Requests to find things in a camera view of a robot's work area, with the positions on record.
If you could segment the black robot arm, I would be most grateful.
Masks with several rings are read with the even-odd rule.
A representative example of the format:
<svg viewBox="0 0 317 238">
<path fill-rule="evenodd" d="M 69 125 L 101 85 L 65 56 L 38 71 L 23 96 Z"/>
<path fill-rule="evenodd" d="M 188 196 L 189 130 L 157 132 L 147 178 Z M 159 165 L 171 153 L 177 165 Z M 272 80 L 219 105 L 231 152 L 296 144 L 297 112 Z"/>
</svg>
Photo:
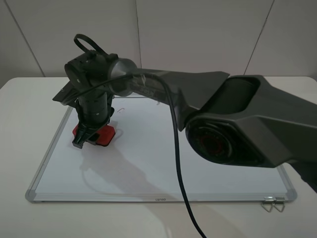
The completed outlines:
<svg viewBox="0 0 317 238">
<path fill-rule="evenodd" d="M 223 165 L 290 164 L 317 187 L 317 106 L 271 86 L 260 75 L 138 69 L 129 59 L 87 50 L 65 67 L 62 102 L 79 117 L 73 145 L 99 139 L 114 96 L 137 93 L 170 107 L 173 128 L 194 151 Z"/>
</svg>

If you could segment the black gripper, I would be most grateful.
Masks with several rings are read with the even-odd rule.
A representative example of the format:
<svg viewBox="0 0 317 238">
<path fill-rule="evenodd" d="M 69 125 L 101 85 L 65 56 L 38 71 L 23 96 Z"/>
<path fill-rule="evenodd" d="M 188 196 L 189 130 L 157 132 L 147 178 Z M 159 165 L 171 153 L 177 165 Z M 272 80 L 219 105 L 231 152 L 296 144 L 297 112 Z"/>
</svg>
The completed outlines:
<svg viewBox="0 0 317 238">
<path fill-rule="evenodd" d="M 72 144 L 82 149 L 87 141 L 92 145 L 100 145 L 100 135 L 96 133 L 97 127 L 109 123 L 114 109 L 111 106 L 114 95 L 111 93 L 90 93 L 80 96 L 76 101 L 76 112 L 79 123 Z"/>
</svg>

